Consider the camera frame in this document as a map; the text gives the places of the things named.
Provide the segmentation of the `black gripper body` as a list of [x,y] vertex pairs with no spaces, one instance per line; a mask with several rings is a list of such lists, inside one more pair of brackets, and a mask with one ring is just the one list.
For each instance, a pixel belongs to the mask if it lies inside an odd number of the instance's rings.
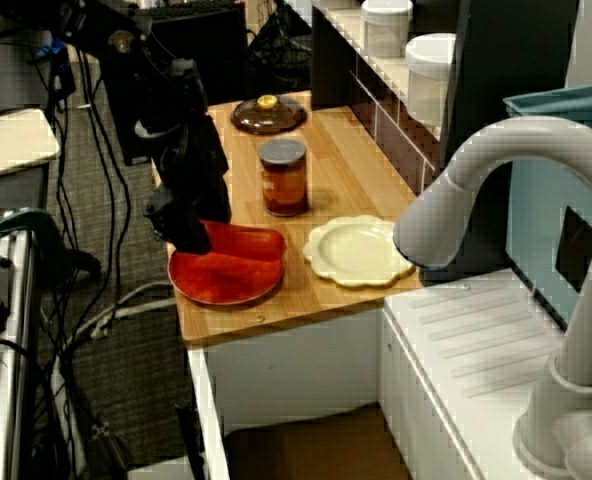
[[228,171],[212,117],[202,114],[173,132],[154,156],[160,184],[155,192],[170,192],[174,208],[193,208],[200,219],[230,221],[224,175]]

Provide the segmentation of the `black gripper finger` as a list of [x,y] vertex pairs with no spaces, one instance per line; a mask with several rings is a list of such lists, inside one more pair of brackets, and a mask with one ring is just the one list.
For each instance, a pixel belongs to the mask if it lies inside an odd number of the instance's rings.
[[173,216],[173,245],[190,254],[207,254],[211,244],[200,218],[193,208],[180,208]]
[[175,197],[170,192],[154,192],[145,204],[144,216],[152,224],[154,236],[174,244],[173,210]]

